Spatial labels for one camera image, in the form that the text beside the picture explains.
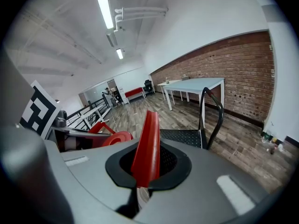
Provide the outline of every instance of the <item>wooden floor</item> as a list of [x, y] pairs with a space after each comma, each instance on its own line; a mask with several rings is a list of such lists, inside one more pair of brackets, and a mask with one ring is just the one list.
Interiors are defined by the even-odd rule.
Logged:
[[[108, 125], [115, 131], [129, 131], [140, 137], [147, 109], [159, 113], [161, 129], [197, 129], [199, 105], [175, 99], [170, 111], [162, 94], [140, 98], [130, 104], [113, 108], [107, 115]], [[206, 107], [205, 129], [207, 137], [212, 133], [217, 112]], [[266, 149], [260, 136], [261, 129], [233, 116], [224, 114], [222, 127], [217, 134], [211, 152], [231, 161], [253, 176], [268, 192], [286, 184], [299, 158], [299, 149], [284, 142], [284, 151], [273, 155]]]

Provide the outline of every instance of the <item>white table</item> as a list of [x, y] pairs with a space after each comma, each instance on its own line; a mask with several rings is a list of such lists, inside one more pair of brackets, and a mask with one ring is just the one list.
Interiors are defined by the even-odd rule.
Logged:
[[99, 117], [100, 117], [100, 118], [95, 122], [95, 124], [96, 124], [99, 120], [100, 120], [101, 122], [107, 122], [107, 121], [109, 121], [108, 119], [107, 119], [107, 120], [104, 120], [103, 118], [104, 118], [104, 117], [106, 116], [106, 114], [111, 110], [111, 108], [108, 108], [108, 109], [105, 111], [105, 113], [103, 113], [103, 116], [102, 116], [101, 113], [99, 112], [99, 109], [102, 108], [103, 106], [104, 106], [104, 105], [100, 105], [100, 106], [98, 106], [98, 107], [96, 107], [96, 108], [94, 108], [94, 109], [88, 111], [86, 114], [81, 115], [81, 117], [78, 119], [78, 121], [84, 120], [85, 123], [87, 124], [87, 126], [89, 127], [89, 129], [91, 129], [92, 126], [91, 126], [91, 124], [90, 124], [89, 121], [88, 121], [88, 117], [89, 117], [90, 115], [92, 115], [93, 113], [95, 113], [95, 112], [97, 112], [98, 115], [99, 115]]
[[170, 84], [172, 84], [172, 83], [175, 83], [175, 82], [177, 82], [177, 81], [180, 81], [180, 80], [170, 80], [168, 84], [167, 84], [166, 82], [163, 82], [163, 83], [161, 83], [161, 84], [158, 84], [158, 86], [161, 87], [161, 90], [162, 90], [162, 94], [163, 94], [164, 100], [165, 100], [165, 96], [164, 96], [164, 92], [163, 92], [163, 87], [166, 86], [166, 85], [170, 85]]
[[[164, 91], [166, 94], [167, 102], [169, 109], [172, 110], [171, 102], [168, 96], [168, 91], [180, 91], [186, 92], [187, 102], [189, 102], [189, 95], [188, 93], [195, 93], [199, 95], [199, 101], [201, 98], [202, 90], [207, 87], [210, 90], [214, 87], [220, 85], [221, 86], [221, 103], [224, 106], [224, 78], [195, 78], [189, 80], [181, 80], [176, 81], [172, 84], [164, 86]], [[203, 109], [202, 109], [202, 121], [205, 123], [205, 99], [203, 99]]]

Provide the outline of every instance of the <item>person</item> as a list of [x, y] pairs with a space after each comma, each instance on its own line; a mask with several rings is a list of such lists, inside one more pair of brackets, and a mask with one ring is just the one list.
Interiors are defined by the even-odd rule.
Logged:
[[105, 95], [111, 95], [111, 91], [109, 90], [108, 87], [104, 90], [104, 94]]

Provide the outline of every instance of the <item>black chair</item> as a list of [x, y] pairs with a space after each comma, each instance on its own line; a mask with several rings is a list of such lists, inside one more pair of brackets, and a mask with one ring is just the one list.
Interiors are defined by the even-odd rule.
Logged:
[[151, 85], [151, 81], [150, 80], [146, 80], [144, 82], [144, 85], [145, 85], [145, 88], [144, 90], [148, 93], [148, 94], [151, 94], [153, 92], [153, 87]]
[[[209, 142], [206, 140], [206, 131], [203, 126], [202, 121], [202, 103], [205, 93], [212, 98], [212, 100], [216, 103], [218, 107], [218, 122], [213, 130]], [[204, 88], [202, 91], [201, 99], [200, 99], [200, 112], [199, 112], [199, 126], [197, 130], [171, 130], [171, 129], [160, 129], [160, 137], [168, 140], [173, 140], [181, 143], [185, 143], [191, 146], [200, 147], [203, 149], [210, 149], [212, 146], [212, 142], [216, 137], [219, 129], [223, 123], [223, 106], [221, 102], [217, 100], [215, 95], [208, 89]]]

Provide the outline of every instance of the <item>red plastic part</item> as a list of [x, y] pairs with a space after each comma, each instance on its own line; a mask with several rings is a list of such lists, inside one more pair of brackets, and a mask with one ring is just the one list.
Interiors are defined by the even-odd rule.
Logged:
[[139, 88], [136, 88], [136, 89], [133, 89], [131, 91], [126, 92], [125, 96], [128, 98], [132, 95], [135, 95], [135, 94], [138, 94], [138, 93], [141, 93], [141, 92], [143, 92], [143, 89], [141, 87], [139, 87]]
[[107, 130], [109, 130], [110, 133], [115, 133], [115, 131], [113, 129], [111, 129], [108, 125], [106, 125], [105, 122], [101, 123], [98, 122], [96, 123], [89, 131], [88, 133], [98, 133], [102, 127], [105, 127]]
[[132, 139], [133, 139], [133, 136], [129, 132], [120, 131], [120, 132], [117, 132], [117, 133], [111, 135], [108, 139], [106, 139], [101, 147], [113, 145], [115, 143], [126, 142], [126, 141], [129, 141]]
[[147, 188], [160, 174], [160, 130], [157, 112], [147, 110], [141, 137], [131, 167], [138, 187]]

